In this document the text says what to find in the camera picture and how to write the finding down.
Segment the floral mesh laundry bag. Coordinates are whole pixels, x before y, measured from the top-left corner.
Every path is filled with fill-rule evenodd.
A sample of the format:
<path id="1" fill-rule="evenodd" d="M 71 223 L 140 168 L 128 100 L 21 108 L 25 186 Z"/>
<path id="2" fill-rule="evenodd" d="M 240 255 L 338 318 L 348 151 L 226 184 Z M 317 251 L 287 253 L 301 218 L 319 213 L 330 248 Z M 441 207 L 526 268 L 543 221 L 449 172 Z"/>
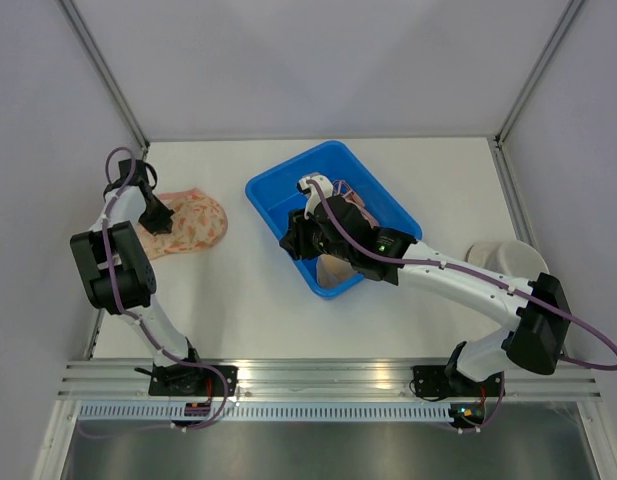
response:
<path id="1" fill-rule="evenodd" d="M 149 260 L 170 254 L 193 253 L 216 245 L 228 229 L 222 206 L 198 188 L 162 193 L 159 200 L 174 211 L 172 231 L 153 235 L 138 224 L 135 228 Z"/>

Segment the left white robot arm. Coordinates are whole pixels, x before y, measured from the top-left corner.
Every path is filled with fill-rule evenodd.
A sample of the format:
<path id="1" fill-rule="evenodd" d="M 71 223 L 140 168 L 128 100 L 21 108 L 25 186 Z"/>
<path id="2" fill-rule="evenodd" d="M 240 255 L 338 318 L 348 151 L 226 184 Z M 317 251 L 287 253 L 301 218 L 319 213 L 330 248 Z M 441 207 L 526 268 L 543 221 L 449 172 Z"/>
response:
<path id="1" fill-rule="evenodd" d="M 172 385 L 194 396 L 204 389 L 206 372 L 156 298 L 156 276 L 136 231 L 137 226 L 150 234 L 172 231 L 174 212 L 154 194 L 155 181 L 154 168 L 144 161 L 121 160 L 98 219 L 71 237 L 70 248 L 91 305 L 124 320 L 151 352 L 154 367 L 177 365 Z"/>

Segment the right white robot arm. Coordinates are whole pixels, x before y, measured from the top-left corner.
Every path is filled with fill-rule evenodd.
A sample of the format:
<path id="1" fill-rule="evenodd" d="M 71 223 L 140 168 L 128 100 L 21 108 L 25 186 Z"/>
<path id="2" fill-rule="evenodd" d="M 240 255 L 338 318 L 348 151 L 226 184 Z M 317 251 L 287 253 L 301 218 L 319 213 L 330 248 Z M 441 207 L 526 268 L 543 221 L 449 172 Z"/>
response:
<path id="1" fill-rule="evenodd" d="M 297 188 L 306 205 L 290 212 L 279 242 L 294 260 L 329 255 L 368 280 L 435 293 L 498 324 L 494 333 L 455 347 L 444 368 L 451 392 L 466 395 L 514 368 L 555 372 L 570 325 L 555 277 L 507 276 L 444 255 L 405 232 L 373 226 L 320 174 L 302 177 Z"/>

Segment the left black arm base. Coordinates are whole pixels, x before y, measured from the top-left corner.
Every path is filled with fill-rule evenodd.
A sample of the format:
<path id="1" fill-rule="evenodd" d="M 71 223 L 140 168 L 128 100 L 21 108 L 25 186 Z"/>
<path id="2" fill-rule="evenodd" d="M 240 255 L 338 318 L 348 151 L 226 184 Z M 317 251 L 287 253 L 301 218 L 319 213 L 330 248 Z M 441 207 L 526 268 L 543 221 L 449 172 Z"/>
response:
<path id="1" fill-rule="evenodd" d="M 223 397 L 224 392 L 233 396 L 238 383 L 238 367 L 213 365 L 226 379 L 227 388 L 217 373 L 207 369 L 185 367 L 180 364 L 168 367 L 152 366 L 151 370 L 135 367 L 134 371 L 150 378 L 149 395 L 159 397 Z"/>

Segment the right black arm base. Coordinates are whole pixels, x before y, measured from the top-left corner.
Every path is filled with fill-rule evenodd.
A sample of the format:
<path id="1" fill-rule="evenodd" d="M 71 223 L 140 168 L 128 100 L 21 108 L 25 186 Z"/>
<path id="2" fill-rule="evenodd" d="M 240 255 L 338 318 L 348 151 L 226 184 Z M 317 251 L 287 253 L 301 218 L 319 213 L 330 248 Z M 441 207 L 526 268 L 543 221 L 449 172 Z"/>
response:
<path id="1" fill-rule="evenodd" d="M 502 377 L 494 374 L 485 381 L 451 379 L 442 365 L 419 365 L 411 368 L 409 388 L 417 398 L 441 401 L 450 398 L 495 398 L 502 389 Z"/>

